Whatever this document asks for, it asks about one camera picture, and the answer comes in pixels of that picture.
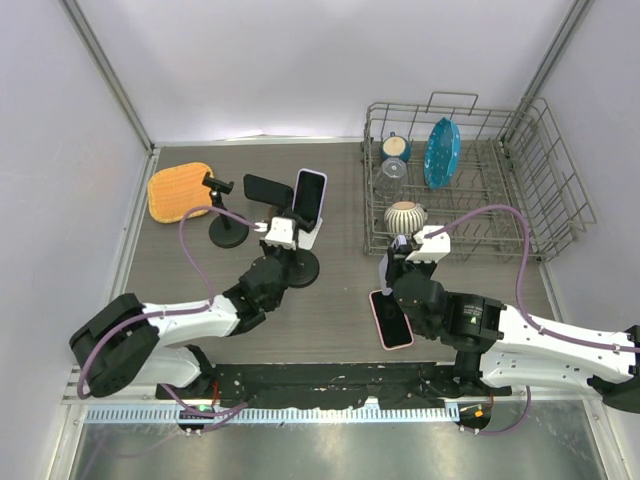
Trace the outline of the tall black phone stand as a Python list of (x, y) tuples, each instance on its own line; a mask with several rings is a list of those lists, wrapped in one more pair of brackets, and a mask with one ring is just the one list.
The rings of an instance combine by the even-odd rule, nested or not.
[(288, 283), (291, 288), (306, 288), (320, 273), (318, 258), (308, 250), (296, 250), (289, 267)]

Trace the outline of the short black phone stand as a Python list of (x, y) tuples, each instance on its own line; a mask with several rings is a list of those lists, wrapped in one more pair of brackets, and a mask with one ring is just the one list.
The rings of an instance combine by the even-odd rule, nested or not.
[[(209, 196), (213, 207), (226, 210), (223, 196), (229, 195), (234, 182), (223, 182), (206, 172), (202, 184), (210, 189)], [(209, 227), (209, 237), (212, 243), (220, 248), (231, 249), (241, 245), (249, 235), (249, 227), (224, 214), (218, 214)]]

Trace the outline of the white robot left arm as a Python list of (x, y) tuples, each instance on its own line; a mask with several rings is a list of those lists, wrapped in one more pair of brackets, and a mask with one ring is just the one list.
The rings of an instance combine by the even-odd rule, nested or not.
[(136, 383), (205, 397), (212, 367), (193, 341), (250, 332), (280, 307), (287, 289), (311, 285), (319, 272), (308, 250), (264, 246), (235, 285), (211, 298), (162, 305), (143, 303), (133, 293), (116, 297), (69, 340), (81, 368), (78, 397), (104, 398)]

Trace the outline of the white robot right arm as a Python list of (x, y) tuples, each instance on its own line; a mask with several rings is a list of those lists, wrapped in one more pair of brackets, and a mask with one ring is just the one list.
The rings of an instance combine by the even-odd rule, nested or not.
[(533, 316), (476, 294), (448, 292), (433, 262), (386, 254), (379, 264), (384, 293), (414, 334), (456, 352), (451, 380), (465, 395), (514, 385), (594, 391), (602, 402), (639, 411), (639, 328), (589, 330)]

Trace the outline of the black phone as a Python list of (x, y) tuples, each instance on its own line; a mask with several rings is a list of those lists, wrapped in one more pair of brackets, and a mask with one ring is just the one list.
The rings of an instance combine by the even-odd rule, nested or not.
[(293, 203), (293, 189), (285, 184), (246, 174), (243, 177), (244, 195), (248, 200), (286, 209)]

